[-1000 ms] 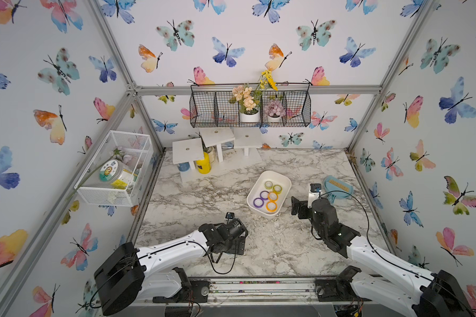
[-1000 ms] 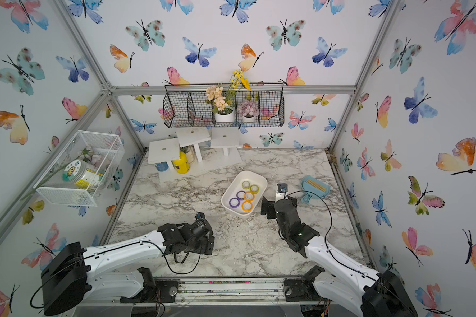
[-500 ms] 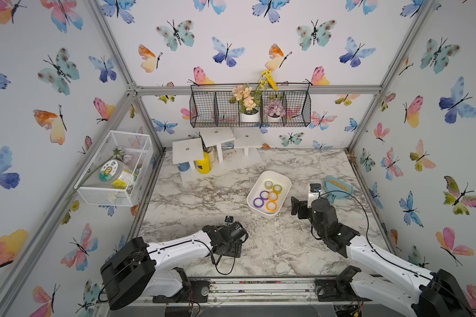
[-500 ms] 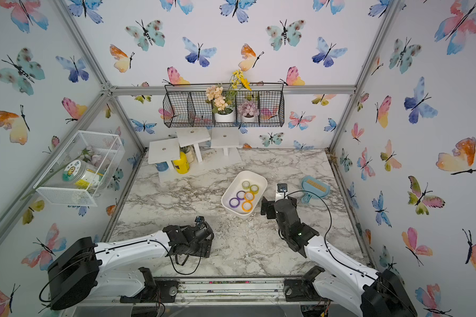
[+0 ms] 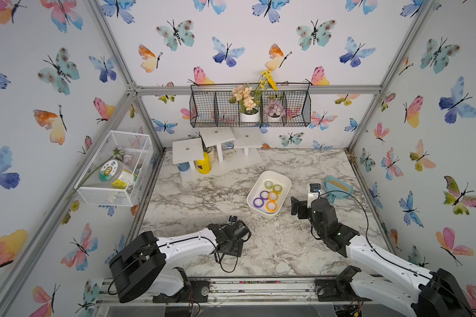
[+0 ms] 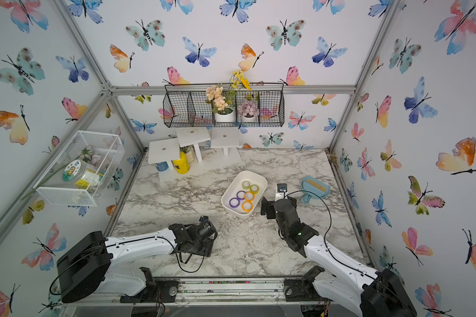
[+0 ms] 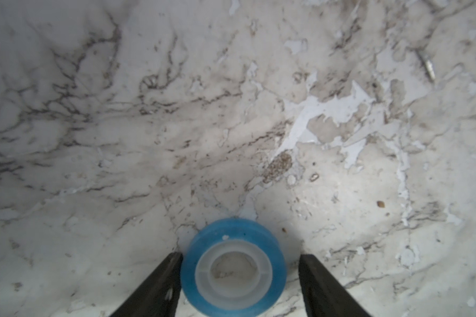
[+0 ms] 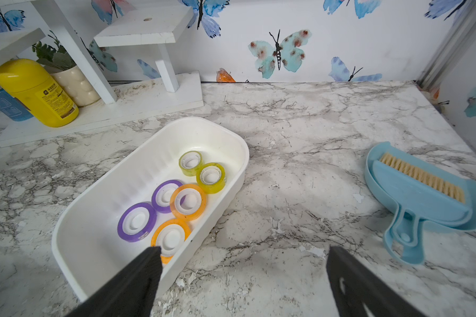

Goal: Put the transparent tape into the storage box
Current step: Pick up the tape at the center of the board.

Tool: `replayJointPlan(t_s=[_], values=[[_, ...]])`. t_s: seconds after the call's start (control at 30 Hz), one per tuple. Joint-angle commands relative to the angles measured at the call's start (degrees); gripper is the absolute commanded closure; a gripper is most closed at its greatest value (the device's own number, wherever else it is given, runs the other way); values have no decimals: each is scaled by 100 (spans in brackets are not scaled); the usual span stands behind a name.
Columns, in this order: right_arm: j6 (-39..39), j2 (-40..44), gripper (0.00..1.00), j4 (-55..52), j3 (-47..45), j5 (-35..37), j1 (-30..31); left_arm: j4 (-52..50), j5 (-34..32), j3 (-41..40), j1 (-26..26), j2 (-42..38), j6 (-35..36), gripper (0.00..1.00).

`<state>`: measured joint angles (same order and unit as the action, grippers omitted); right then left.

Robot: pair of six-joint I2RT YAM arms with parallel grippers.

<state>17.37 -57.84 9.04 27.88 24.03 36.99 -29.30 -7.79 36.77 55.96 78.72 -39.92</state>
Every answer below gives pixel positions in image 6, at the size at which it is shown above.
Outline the orange tape roll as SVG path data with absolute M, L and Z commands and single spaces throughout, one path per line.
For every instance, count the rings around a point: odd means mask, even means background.
M 249 201 L 244 201 L 241 205 L 241 208 L 242 208 L 243 212 L 249 213 L 250 211 L 253 210 L 253 204 Z
M 244 198 L 247 202 L 252 202 L 255 199 L 255 194 L 252 192 L 246 192 Z

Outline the purple tape roll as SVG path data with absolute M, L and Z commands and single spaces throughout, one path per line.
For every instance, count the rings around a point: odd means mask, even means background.
M 236 198 L 236 197 L 231 198 L 229 200 L 229 205 L 230 205 L 231 208 L 237 208 L 241 205 L 241 200 L 239 198 Z
M 238 191 L 237 194 L 236 194 L 236 198 L 240 201 L 244 200 L 245 197 L 246 197 L 246 192 L 243 191 L 243 190 Z

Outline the pale green tape roll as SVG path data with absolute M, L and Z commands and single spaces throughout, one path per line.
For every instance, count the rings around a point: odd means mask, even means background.
M 250 189 L 251 183 L 249 181 L 244 181 L 244 182 L 242 182 L 241 185 L 242 185 L 242 188 L 244 190 L 248 190 L 248 189 Z

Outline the white storage box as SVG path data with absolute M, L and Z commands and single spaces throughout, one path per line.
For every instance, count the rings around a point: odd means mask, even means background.
M 246 219 L 259 205 L 267 188 L 267 179 L 248 170 L 240 172 L 221 198 L 221 204 L 238 218 Z

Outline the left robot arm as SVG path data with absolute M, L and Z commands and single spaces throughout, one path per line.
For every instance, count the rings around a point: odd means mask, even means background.
M 152 256 L 182 255 L 209 258 L 218 231 L 207 216 L 196 224 L 171 224 L 160 231 L 129 237 L 105 237 L 95 231 L 82 238 L 56 263 L 58 275 L 49 292 L 64 304 L 91 295 L 118 295 L 121 303 L 173 302 L 177 281 L 158 283 L 149 268 L 125 265 Z

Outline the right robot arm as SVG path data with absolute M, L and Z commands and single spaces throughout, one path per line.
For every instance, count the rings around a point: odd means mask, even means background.
M 263 199 L 261 211 L 275 219 L 280 238 L 291 250 L 317 265 L 304 275 L 304 284 L 287 299 L 319 296 L 356 316 L 416 316 L 400 278 L 390 269 L 378 271 L 348 256 L 315 229 L 300 221 L 294 198 Z

